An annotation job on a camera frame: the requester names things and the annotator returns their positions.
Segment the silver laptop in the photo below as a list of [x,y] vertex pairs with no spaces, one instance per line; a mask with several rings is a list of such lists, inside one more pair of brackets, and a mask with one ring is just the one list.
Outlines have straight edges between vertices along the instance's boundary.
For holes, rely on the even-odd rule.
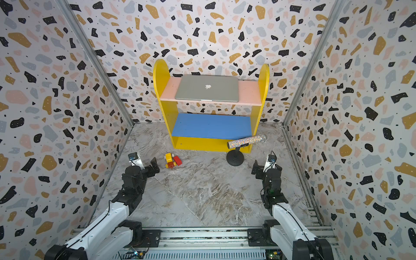
[[238,79],[232,76],[184,75],[175,98],[178,100],[239,102]]

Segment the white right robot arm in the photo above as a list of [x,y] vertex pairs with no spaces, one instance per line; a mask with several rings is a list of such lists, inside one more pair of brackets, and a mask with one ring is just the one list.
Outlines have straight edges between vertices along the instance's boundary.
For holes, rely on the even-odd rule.
[[265,220],[260,229],[247,230],[249,246],[277,246],[288,260],[333,260],[330,243],[300,221],[284,196],[282,168],[271,162],[265,166],[254,162],[251,173],[262,181],[262,203],[273,219]]

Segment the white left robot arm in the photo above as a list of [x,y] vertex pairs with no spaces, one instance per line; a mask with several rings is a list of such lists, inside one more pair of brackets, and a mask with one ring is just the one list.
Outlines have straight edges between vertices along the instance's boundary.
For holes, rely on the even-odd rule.
[[141,222],[129,220],[143,199],[148,178],[160,172],[156,158],[150,165],[141,167],[132,161],[122,174],[123,185],[116,197],[108,202],[107,209],[82,232],[63,245],[52,246],[46,260],[104,260],[124,247],[151,246],[143,232]]

